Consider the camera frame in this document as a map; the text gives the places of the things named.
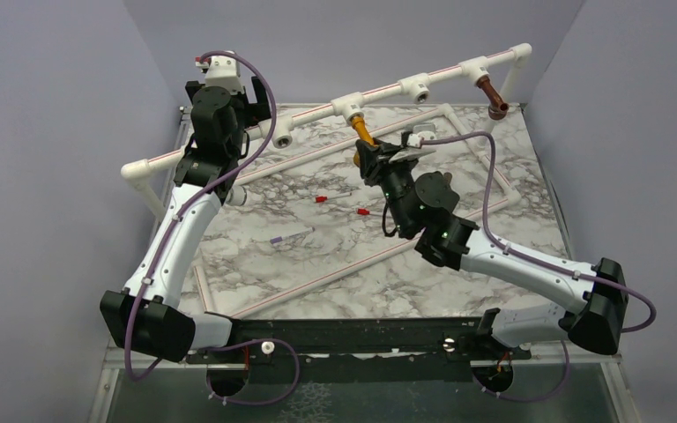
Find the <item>orange water faucet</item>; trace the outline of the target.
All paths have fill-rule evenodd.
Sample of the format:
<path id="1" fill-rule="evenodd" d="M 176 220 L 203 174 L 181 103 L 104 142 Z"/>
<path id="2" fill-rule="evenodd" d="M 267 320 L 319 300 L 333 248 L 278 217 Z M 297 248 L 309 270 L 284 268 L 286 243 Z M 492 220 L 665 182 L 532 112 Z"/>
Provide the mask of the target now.
<path id="1" fill-rule="evenodd" d="M 365 160 L 375 150 L 375 142 L 370 135 L 365 120 L 361 115 L 355 115 L 350 119 L 350 125 L 355 130 L 358 139 L 355 142 L 356 151 L 353 156 L 353 163 L 361 167 Z"/>

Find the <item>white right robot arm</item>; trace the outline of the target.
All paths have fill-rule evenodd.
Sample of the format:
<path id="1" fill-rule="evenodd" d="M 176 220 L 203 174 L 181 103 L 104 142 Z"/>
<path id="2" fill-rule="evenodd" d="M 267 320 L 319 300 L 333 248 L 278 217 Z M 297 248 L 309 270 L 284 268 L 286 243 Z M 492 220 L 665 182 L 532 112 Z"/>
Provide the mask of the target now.
<path id="1" fill-rule="evenodd" d="M 460 196 L 443 173 L 413 177 L 418 157 L 405 145 L 355 143 L 361 179 L 383 192 L 383 215 L 395 226 L 387 237 L 415 240 L 427 262 L 480 273 L 536 293 L 546 306 L 489 310 L 473 335 L 475 351 L 493 359 L 521 344 L 568 340 L 591 353 L 619 349 L 629 303 L 621 265 L 564 260 L 491 237 L 483 225 L 455 215 Z"/>

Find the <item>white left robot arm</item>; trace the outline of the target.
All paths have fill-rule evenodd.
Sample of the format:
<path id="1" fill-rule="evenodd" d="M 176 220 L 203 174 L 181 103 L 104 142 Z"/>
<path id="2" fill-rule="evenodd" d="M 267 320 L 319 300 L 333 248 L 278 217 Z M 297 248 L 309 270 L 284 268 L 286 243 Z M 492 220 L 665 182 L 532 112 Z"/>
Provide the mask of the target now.
<path id="1" fill-rule="evenodd" d="M 271 118 L 275 108 L 261 78 L 251 83 L 256 100 L 231 93 L 224 83 L 197 84 L 186 91 L 193 133 L 175 164 L 167 211 L 145 257 L 119 292 L 107 291 L 100 313 L 117 347 L 180 361 L 208 348 L 216 359 L 234 360 L 242 339 L 228 317 L 179 310 L 182 285 L 206 228 L 230 196 L 240 160 L 249 152 L 247 128 Z"/>

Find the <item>white PVC pipe frame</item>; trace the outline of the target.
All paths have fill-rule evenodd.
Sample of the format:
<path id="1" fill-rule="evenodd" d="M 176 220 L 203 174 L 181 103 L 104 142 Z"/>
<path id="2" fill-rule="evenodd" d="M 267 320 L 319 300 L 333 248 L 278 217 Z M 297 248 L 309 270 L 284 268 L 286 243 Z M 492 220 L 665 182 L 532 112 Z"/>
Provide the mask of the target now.
<path id="1" fill-rule="evenodd" d="M 528 62 L 531 54 L 532 45 L 529 43 L 521 43 L 502 52 L 494 53 L 489 56 L 474 57 L 442 70 L 435 70 L 429 73 L 403 78 L 395 84 L 376 88 L 365 93 L 350 93 L 332 100 L 328 104 L 311 108 L 296 115 L 278 116 L 273 120 L 276 124 L 273 143 L 275 146 L 281 147 L 290 142 L 292 130 L 295 130 L 300 126 L 317 122 L 329 116 L 342 115 L 345 113 L 346 107 L 348 106 L 361 108 L 364 105 L 382 99 L 406 94 L 415 95 L 416 101 L 420 102 L 421 97 L 428 93 L 430 85 L 452 78 L 468 78 L 473 83 L 476 83 L 480 77 L 488 74 L 489 67 L 500 63 L 509 63 L 511 67 L 502 84 L 502 88 L 497 90 L 497 92 L 501 96 L 509 95 L 514 88 L 520 70 Z M 242 202 L 245 196 L 244 187 L 249 183 L 261 180 L 268 176 L 281 174 L 290 169 L 305 166 L 308 163 L 321 160 L 335 153 L 348 151 L 352 148 L 353 140 L 347 138 L 339 142 L 321 146 L 313 151 L 300 153 L 274 164 L 258 167 L 252 171 L 241 174 L 234 182 L 234 192 L 228 198 L 228 202 L 232 204 L 239 204 Z M 498 212 L 517 204 L 521 199 L 520 193 L 511 186 L 507 178 L 501 174 L 499 169 L 495 166 L 491 157 L 483 151 L 482 142 L 468 141 L 467 148 L 475 161 L 492 171 L 493 176 L 490 181 L 500 188 L 503 196 L 496 201 L 488 200 L 486 206 L 468 212 L 466 218 L 471 220 L 480 219 L 489 213 Z M 127 163 L 123 165 L 121 169 L 123 179 L 142 196 L 145 204 L 157 219 L 163 218 L 164 201 L 153 192 L 150 185 L 150 179 L 158 172 L 164 170 L 173 171 L 175 166 L 183 159 L 184 151 L 185 149 L 180 147 L 172 152 L 152 159 L 141 159 Z M 250 317 L 259 312 L 275 308 L 279 304 L 283 304 L 292 299 L 301 298 L 310 292 L 334 284 L 343 278 L 348 278 L 359 271 L 367 269 L 384 260 L 399 256 L 410 250 L 412 245 L 411 241 L 403 241 L 397 246 L 387 248 L 367 258 L 362 258 L 361 260 L 347 264 L 329 274 L 301 283 L 285 291 L 275 293 L 252 305 L 238 308 L 233 311 L 231 315 L 233 317 Z"/>

